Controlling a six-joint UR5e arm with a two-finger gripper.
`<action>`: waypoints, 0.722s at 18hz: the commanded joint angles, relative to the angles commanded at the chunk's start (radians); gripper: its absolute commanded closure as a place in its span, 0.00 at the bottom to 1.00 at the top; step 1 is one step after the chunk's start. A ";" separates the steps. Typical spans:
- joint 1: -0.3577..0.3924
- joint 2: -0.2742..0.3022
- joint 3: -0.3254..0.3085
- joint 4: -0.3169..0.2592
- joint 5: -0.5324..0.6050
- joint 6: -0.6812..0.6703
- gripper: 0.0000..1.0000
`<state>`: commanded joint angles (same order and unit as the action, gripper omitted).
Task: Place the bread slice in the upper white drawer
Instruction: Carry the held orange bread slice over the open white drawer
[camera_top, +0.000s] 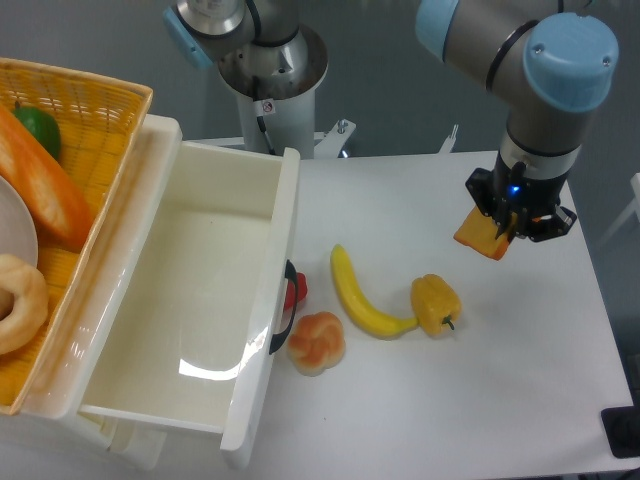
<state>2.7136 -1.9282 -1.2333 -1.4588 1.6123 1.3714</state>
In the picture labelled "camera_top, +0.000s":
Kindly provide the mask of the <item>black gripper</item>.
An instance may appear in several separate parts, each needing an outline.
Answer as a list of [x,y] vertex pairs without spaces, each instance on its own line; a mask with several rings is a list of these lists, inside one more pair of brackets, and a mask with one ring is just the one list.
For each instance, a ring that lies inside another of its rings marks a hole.
[[496,239],[512,225],[513,238],[542,242],[568,234],[577,220],[575,212],[561,205],[568,176],[536,179],[524,161],[509,166],[498,155],[493,169],[475,169],[465,187],[476,207],[496,224]]

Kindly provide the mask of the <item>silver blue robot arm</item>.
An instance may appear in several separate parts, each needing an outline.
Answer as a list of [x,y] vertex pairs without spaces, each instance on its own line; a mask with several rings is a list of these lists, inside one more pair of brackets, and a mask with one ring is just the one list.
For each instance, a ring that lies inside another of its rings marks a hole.
[[[216,67],[237,99],[246,147],[314,154],[315,91],[328,66],[319,35],[294,1],[178,1],[163,14],[195,67]],[[560,201],[619,58],[610,28],[576,1],[423,1],[421,45],[505,101],[506,131],[490,170],[466,189],[493,221],[491,236],[534,242],[566,235]]]

